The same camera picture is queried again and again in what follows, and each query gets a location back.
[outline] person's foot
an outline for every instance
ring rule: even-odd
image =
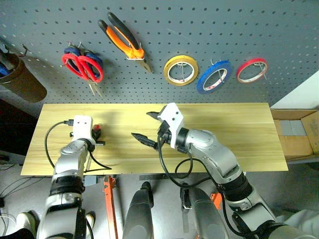
[[[16,217],[16,226],[15,231],[18,231],[22,228],[28,229],[36,238],[36,231],[35,231],[35,218],[30,213],[20,213]]]
[[[88,213],[87,215],[85,215],[85,217],[93,230],[94,221],[95,221],[94,216],[92,214]],[[89,235],[90,235],[90,231],[89,231],[88,226],[86,226],[86,236],[88,237]]]

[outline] black cable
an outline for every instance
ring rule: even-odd
[[[18,181],[20,181],[20,180],[27,179],[27,178],[43,178],[43,177],[24,177],[24,178],[20,178],[20,179],[18,179],[18,180],[15,180],[14,182],[10,183],[5,189],[3,189],[3,191],[0,193],[0,196],[1,196],[1,195],[5,192],[5,190],[6,190],[7,188],[9,188],[12,184],[14,184],[14,183],[16,183],[16,182],[18,182]]]
[[[187,154],[188,154],[189,158],[183,160],[182,162],[184,163],[184,162],[190,161],[190,162],[189,162],[189,170],[188,170],[188,172],[187,172],[184,176],[179,176],[179,175],[178,175],[177,170],[178,170],[178,168],[179,168],[183,163],[179,163],[179,164],[176,166],[176,168],[175,168],[175,174],[176,174],[177,178],[179,178],[179,179],[187,178],[187,177],[191,174],[191,172],[192,172],[192,170],[193,170],[193,157],[191,156],[191,154],[190,154],[189,152],[187,152]]]
[[[225,218],[225,221],[226,221],[226,224],[228,225],[229,229],[236,235],[240,236],[240,237],[244,237],[244,238],[247,238],[247,237],[250,237],[250,236],[253,236],[253,235],[256,235],[259,233],[259,230],[255,230],[255,231],[252,231],[252,232],[249,232],[249,233],[240,233],[238,231],[236,231],[230,224],[229,220],[228,220],[228,217],[227,217],[227,212],[226,212],[226,203],[225,203],[225,197],[224,197],[224,194],[220,193],[221,194],[221,199],[222,199],[222,204],[223,204],[223,214],[224,214],[224,218]]]
[[[84,173],[94,172],[94,171],[101,171],[101,170],[109,170],[107,168],[98,168],[98,169],[91,169],[91,170],[85,170]]]
[[[86,225],[88,226],[91,239],[94,239],[93,231],[92,231],[91,225],[89,224],[88,220],[86,220]]]
[[[20,189],[18,189],[18,190],[15,190],[15,191],[11,191],[11,192],[7,193],[7,194],[4,196],[4,198],[6,198],[7,196],[9,196],[9,195],[11,195],[11,194],[13,194],[13,193],[16,193],[17,191],[20,191],[20,190],[22,190],[22,189],[28,188],[28,187],[30,187],[30,186],[32,186],[32,185],[34,185],[34,184],[40,182],[42,179],[43,179],[43,178],[40,178],[39,180],[37,180],[37,181],[31,183],[30,185],[27,185],[27,186],[25,186],[25,187],[23,187],[23,188],[20,188]]]
[[[6,170],[8,170],[8,169],[10,169],[10,168],[12,168],[12,167],[14,167],[14,166],[15,166],[15,164],[11,165],[10,167],[8,167],[8,168],[6,168],[6,169],[0,169],[0,171],[6,171]]]
[[[46,134],[45,134],[45,137],[44,137],[44,150],[45,150],[46,157],[48,158],[49,163],[51,164],[52,168],[54,168],[55,165],[54,165],[54,163],[52,162],[51,157],[50,157],[50,155],[49,155],[49,151],[48,151],[48,145],[47,145],[48,136],[49,136],[51,130],[53,130],[57,125],[63,124],[63,123],[66,123],[66,124],[69,125],[68,121],[60,121],[60,122],[58,122],[58,123],[55,123],[53,126],[51,126],[51,127],[49,128],[49,130],[48,130],[48,131],[46,132]],[[84,171],[84,173],[94,172],[94,171],[100,171],[100,170],[112,170],[112,168],[110,168],[110,167],[108,167],[108,166],[105,166],[105,165],[103,165],[102,163],[98,162],[98,161],[94,158],[94,156],[92,155],[92,152],[89,152],[89,153],[90,153],[90,156],[91,156],[91,158],[93,159],[93,161],[94,161],[96,164],[98,164],[98,165],[100,165],[101,167],[103,167],[104,169],[86,170],[86,171]]]
[[[105,168],[105,169],[107,169],[107,170],[112,170],[112,168],[110,168],[110,167],[108,167],[108,166],[105,166],[104,164],[98,162],[98,161],[94,158],[92,152],[89,151],[89,153],[90,153],[91,158],[93,159],[93,161],[94,161],[96,164],[100,165],[101,167],[103,167],[103,168]]]
[[[160,141],[160,136],[158,136],[158,145],[161,145],[161,141]],[[206,180],[211,180],[213,182],[213,184],[215,185],[215,187],[217,188],[217,191],[221,194],[221,198],[222,198],[222,205],[223,205],[223,214],[224,214],[224,218],[225,218],[225,221],[226,221],[226,224],[228,225],[229,229],[236,235],[240,236],[240,237],[244,237],[244,238],[247,238],[247,237],[250,237],[250,236],[253,236],[253,235],[256,235],[258,234],[259,230],[255,230],[255,231],[252,231],[252,232],[249,232],[249,233],[240,233],[238,231],[236,231],[230,224],[229,220],[228,220],[228,217],[227,217],[227,212],[226,212],[226,203],[225,203],[225,197],[224,197],[224,194],[222,192],[222,190],[220,189],[220,187],[218,186],[218,184],[216,183],[216,181],[213,179],[213,177],[211,176],[211,174],[209,173],[208,169],[206,168],[206,166],[204,165],[203,162],[201,162],[199,159],[197,158],[193,158],[192,160],[194,161],[197,161],[197,162],[200,162],[206,172],[208,173],[208,176],[207,178],[204,178],[202,180],[199,180],[197,183],[194,183],[194,184],[191,184],[191,185],[182,185],[180,183],[178,183],[171,175],[170,173],[168,172],[165,164],[164,164],[164,160],[163,160],[163,156],[162,156],[162,151],[161,151],[161,147],[159,147],[159,160],[160,160],[160,163],[164,169],[164,172],[165,174],[167,175],[167,177],[174,183],[176,184],[177,186],[181,187],[181,188],[191,188],[191,187],[194,187],[200,183],[202,183],[203,181],[206,181]],[[180,162],[176,168],[175,168],[175,173],[177,172],[178,168],[185,162],[189,161],[190,158],[188,159],[185,159],[183,160],[182,162]]]
[[[158,145],[161,145],[160,136],[158,136]],[[198,182],[193,183],[193,184],[189,184],[189,185],[180,184],[180,183],[178,183],[178,182],[171,176],[171,174],[168,172],[168,170],[167,170],[167,168],[166,168],[166,166],[165,166],[164,160],[163,160],[163,155],[162,155],[162,152],[161,152],[161,146],[159,147],[159,160],[160,160],[161,166],[162,166],[163,169],[164,169],[164,172],[165,172],[166,176],[167,176],[175,185],[177,185],[177,186],[179,186],[179,187],[181,187],[181,188],[192,188],[192,187],[195,187],[195,186],[197,186],[198,184],[200,184],[200,183],[202,183],[202,182],[204,182],[204,181],[207,181],[207,180],[211,179],[210,177],[207,177],[207,178],[203,178],[203,179],[201,179],[201,180],[199,180]],[[205,165],[204,165],[200,160],[198,160],[198,159],[196,159],[196,158],[193,158],[192,160],[195,160],[195,161],[197,161],[197,162],[200,162],[200,163],[205,167]]]
[[[3,224],[4,224],[4,231],[3,231],[3,234],[2,234],[2,236],[4,236],[4,235],[5,235],[5,233],[6,233],[6,224],[5,224],[5,221],[4,221],[3,217],[1,217],[1,219],[2,219]]]
[[[8,192],[6,195],[4,195],[3,197],[5,198],[9,193],[11,193],[12,191],[16,190],[17,188],[21,187],[23,184],[27,183],[28,181],[30,181],[31,178],[25,180],[23,183],[21,183],[19,186],[13,188],[10,192]]]
[[[49,152],[48,152],[48,145],[47,145],[47,143],[48,143],[48,136],[49,136],[49,133],[51,132],[51,130],[53,130],[57,125],[63,124],[63,123],[64,123],[64,121],[60,121],[60,122],[58,122],[58,123],[55,123],[55,124],[54,124],[53,126],[51,126],[51,128],[46,132],[45,137],[44,137],[44,150],[45,150],[45,154],[46,154],[46,157],[48,158],[48,160],[49,160],[49,162],[50,162],[52,168],[54,168],[54,164],[53,164],[53,162],[52,162],[52,160],[51,160],[51,158],[50,158]]]

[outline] red scissors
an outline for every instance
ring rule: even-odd
[[[78,71],[69,64],[71,61],[77,67]],[[62,62],[70,71],[84,79],[89,84],[93,95],[97,92],[102,97],[97,84],[103,80],[103,69],[97,61],[87,56],[76,56],[67,53],[62,56]],[[99,72],[98,77],[96,77],[92,67],[95,67]]]

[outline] gray pegboard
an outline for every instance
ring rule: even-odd
[[[154,73],[125,59],[97,25],[112,11],[135,33]],[[281,99],[318,70],[317,0],[268,1],[42,1],[2,0],[0,40],[13,51],[28,53],[24,61],[47,88],[40,103],[31,104],[1,87],[1,99],[37,116],[43,103],[213,103],[269,102]],[[103,99],[60,68],[67,41],[81,41],[100,54],[105,77]],[[191,84],[175,87],[163,78],[163,66],[175,55],[189,55],[199,66]],[[252,57],[268,61],[267,80],[240,84],[237,68]],[[196,83],[210,59],[229,60],[231,78],[216,92],[201,95]]]

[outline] tool holder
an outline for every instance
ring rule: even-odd
[[[15,54],[7,53],[5,56],[16,67],[9,75],[0,78],[0,84],[28,102],[43,100],[47,91],[24,62]]]

